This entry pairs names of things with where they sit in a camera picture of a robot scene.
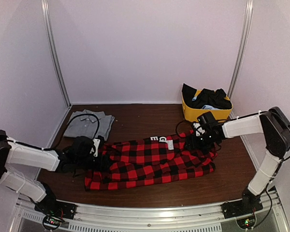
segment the gray folded shirt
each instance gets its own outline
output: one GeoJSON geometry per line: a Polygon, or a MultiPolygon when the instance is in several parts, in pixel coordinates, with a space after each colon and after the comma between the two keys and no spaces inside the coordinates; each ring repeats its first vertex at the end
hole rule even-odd
{"type": "MultiPolygon", "coordinates": [[[[70,120],[77,115],[80,114],[94,114],[97,116],[100,122],[100,126],[97,132],[96,137],[101,135],[107,140],[108,135],[111,131],[112,123],[114,121],[114,117],[111,115],[105,115],[104,112],[93,112],[90,110],[84,111],[76,111],[72,113],[70,120]]],[[[73,122],[68,126],[66,131],[64,132],[64,137],[75,138],[78,136],[86,136],[90,139],[93,139],[93,136],[97,130],[97,119],[93,116],[80,116],[73,120],[73,122]]]]}

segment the yellow bin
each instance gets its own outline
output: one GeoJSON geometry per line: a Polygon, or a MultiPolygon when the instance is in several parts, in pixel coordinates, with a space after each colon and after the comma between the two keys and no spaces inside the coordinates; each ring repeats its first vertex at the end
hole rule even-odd
{"type": "MultiPolygon", "coordinates": [[[[198,96],[201,93],[202,90],[197,90],[195,96],[198,96]]],[[[182,96],[182,102],[183,102],[183,112],[185,116],[185,120],[190,121],[190,122],[195,122],[197,121],[197,117],[210,111],[212,112],[213,116],[215,117],[216,120],[219,119],[227,119],[228,116],[230,115],[232,109],[233,109],[233,104],[232,108],[230,110],[201,110],[201,109],[193,109],[188,107],[185,104],[184,98],[182,96]]]]}

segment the metal frame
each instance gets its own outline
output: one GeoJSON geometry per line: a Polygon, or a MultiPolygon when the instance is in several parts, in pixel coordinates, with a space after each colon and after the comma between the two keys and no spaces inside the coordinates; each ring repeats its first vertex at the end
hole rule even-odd
{"type": "Polygon", "coordinates": [[[50,20],[49,9],[48,9],[48,0],[41,0],[41,4],[42,4],[42,12],[43,12],[43,17],[44,17],[44,21],[45,21],[49,49],[50,49],[52,61],[54,64],[56,76],[57,76],[57,79],[59,82],[59,87],[60,87],[61,93],[63,95],[64,102],[65,102],[66,106],[70,107],[71,103],[70,103],[70,99],[68,96],[66,86],[64,84],[64,80],[63,80],[60,65],[59,65],[58,55],[57,55],[57,51],[56,51],[56,47],[55,47],[52,24],[51,24],[51,20],[50,20]]]}
{"type": "Polygon", "coordinates": [[[243,63],[244,58],[244,50],[247,45],[247,40],[250,32],[250,26],[252,21],[252,13],[253,13],[253,0],[247,0],[246,4],[246,11],[245,11],[245,17],[244,17],[244,24],[243,24],[243,31],[242,31],[242,38],[240,42],[240,47],[238,50],[236,63],[232,75],[232,80],[230,83],[229,91],[228,91],[228,97],[231,99],[232,95],[234,93],[235,85],[239,76],[239,72],[243,63]]]}
{"type": "MultiPolygon", "coordinates": [[[[271,191],[273,212],[281,232],[289,232],[288,222],[280,199],[276,191],[271,191]]],[[[261,196],[264,209],[267,212],[270,201],[266,194],[261,196]]],[[[203,228],[215,227],[221,231],[221,223],[235,220],[224,219],[220,203],[211,203],[198,206],[183,206],[169,208],[117,208],[88,204],[76,204],[74,220],[66,219],[62,229],[72,232],[78,231],[125,231],[139,232],[150,230],[152,232],[192,232],[206,231],[203,228]]],[[[34,211],[34,205],[27,197],[20,195],[16,204],[16,214],[12,220],[10,231],[16,232],[20,226],[21,218],[41,223],[43,214],[34,211]]]]}

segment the red and black plaid fabric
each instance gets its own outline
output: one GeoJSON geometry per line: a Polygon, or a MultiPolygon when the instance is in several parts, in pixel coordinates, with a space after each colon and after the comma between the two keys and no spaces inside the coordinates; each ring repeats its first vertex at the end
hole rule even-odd
{"type": "Polygon", "coordinates": [[[109,171],[89,171],[85,177],[86,189],[127,189],[136,186],[169,183],[194,178],[215,170],[213,149],[204,155],[200,150],[185,149],[185,137],[193,131],[166,136],[173,142],[173,150],[167,142],[152,140],[128,141],[104,144],[99,151],[109,155],[114,162],[109,171]]]}

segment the white panel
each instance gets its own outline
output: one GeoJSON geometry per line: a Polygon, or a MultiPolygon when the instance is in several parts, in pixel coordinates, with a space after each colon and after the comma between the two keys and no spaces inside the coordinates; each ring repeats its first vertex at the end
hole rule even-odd
{"type": "MultiPolygon", "coordinates": [[[[236,115],[279,106],[290,120],[290,0],[254,1],[252,29],[232,101],[236,115]]],[[[263,135],[250,135],[248,140],[261,163],[263,135]]],[[[290,160],[280,170],[276,186],[290,223],[290,160]]]]}
{"type": "Polygon", "coordinates": [[[72,103],[179,103],[183,82],[227,92],[245,0],[50,0],[72,103]]]}
{"type": "MultiPolygon", "coordinates": [[[[46,146],[65,110],[41,2],[0,0],[0,129],[17,140],[46,146]]],[[[30,177],[37,172],[21,168],[30,177]]],[[[17,196],[0,186],[0,232],[8,230],[17,196]]]]}

